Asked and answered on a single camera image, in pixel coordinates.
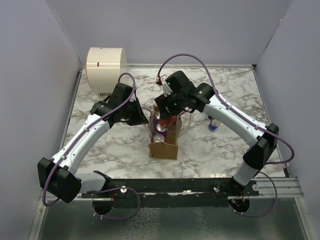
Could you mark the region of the purple soda can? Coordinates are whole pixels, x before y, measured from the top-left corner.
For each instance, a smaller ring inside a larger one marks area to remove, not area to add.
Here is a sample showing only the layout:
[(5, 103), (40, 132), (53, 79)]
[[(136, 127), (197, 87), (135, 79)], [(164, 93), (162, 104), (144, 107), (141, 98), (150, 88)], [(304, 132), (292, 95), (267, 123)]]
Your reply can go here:
[(168, 133), (168, 128), (161, 126), (159, 123), (155, 125), (155, 133), (156, 134), (161, 134), (163, 136), (166, 136)]
[(160, 117), (161, 117), (160, 111), (156, 111), (156, 112), (154, 113), (154, 116), (153, 116), (153, 122), (154, 122), (155, 124), (158, 123), (159, 120), (160, 120)]

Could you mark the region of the red soda can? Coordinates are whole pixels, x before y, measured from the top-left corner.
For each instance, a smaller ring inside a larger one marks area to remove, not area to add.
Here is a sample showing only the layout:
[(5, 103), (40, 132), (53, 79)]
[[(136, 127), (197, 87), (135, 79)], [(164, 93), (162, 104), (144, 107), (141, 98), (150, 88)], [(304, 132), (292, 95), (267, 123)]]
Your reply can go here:
[(158, 123), (164, 128), (169, 128), (176, 121), (176, 119), (177, 119), (176, 116), (171, 115), (169, 120), (160, 118)]

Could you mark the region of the blue and silver energy can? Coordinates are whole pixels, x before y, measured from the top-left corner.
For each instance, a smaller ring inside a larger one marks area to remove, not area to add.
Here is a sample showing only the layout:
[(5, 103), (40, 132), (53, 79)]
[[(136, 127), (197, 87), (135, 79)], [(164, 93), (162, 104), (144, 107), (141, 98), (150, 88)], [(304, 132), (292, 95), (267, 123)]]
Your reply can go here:
[(210, 119), (210, 123), (208, 125), (208, 129), (211, 131), (211, 132), (216, 132), (219, 128), (219, 126), (221, 125), (221, 122), (215, 118), (211, 118)]

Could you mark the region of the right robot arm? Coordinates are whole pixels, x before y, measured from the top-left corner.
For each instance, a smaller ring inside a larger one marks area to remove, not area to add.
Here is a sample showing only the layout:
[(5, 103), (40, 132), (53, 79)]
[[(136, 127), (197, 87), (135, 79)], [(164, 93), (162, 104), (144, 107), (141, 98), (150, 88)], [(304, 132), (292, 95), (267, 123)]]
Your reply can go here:
[(233, 175), (229, 189), (236, 196), (246, 192), (249, 181), (266, 165), (276, 149), (279, 127), (251, 118), (207, 83), (195, 86), (181, 70), (171, 74), (162, 88), (163, 94), (155, 98), (155, 103), (164, 122), (189, 108), (220, 121), (245, 141), (249, 149), (243, 155), (243, 162)]

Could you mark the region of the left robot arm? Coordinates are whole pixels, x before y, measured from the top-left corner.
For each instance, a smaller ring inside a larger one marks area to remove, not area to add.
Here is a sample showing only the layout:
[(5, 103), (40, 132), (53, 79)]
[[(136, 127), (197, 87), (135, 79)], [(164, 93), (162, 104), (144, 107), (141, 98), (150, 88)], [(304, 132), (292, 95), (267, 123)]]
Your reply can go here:
[(99, 172), (77, 174), (77, 171), (94, 144), (120, 122), (129, 126), (148, 123), (136, 89), (124, 83), (117, 83), (110, 96), (92, 106), (80, 130), (58, 153), (38, 162), (39, 184), (44, 193), (49, 192), (65, 203), (86, 192), (106, 197), (111, 190), (107, 176)]

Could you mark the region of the silver top can front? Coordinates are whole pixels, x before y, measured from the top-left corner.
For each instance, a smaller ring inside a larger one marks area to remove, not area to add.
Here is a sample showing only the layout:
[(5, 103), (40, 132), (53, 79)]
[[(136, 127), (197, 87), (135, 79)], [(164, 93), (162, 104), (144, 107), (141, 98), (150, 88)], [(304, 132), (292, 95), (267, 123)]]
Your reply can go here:
[(152, 142), (153, 143), (164, 143), (165, 142), (165, 136), (157, 133), (152, 137)]

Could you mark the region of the cream cylindrical container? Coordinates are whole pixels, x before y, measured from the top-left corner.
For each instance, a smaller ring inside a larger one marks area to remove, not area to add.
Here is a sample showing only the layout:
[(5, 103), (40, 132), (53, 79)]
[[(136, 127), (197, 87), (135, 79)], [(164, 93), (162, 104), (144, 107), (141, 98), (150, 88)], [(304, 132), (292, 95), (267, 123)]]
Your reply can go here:
[(119, 76), (127, 71), (124, 48), (91, 47), (85, 62), (86, 78), (92, 92), (110, 95)]

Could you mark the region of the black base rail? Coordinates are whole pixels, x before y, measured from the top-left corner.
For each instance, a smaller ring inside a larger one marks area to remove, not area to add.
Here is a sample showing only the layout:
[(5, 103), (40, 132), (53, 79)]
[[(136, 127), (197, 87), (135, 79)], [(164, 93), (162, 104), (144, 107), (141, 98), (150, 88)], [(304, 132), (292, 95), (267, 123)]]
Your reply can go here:
[(188, 208), (229, 205), (228, 198), (256, 197), (259, 188), (251, 180), (240, 186), (232, 178), (128, 178), (107, 177), (100, 192), (82, 193), (82, 198), (119, 209)]

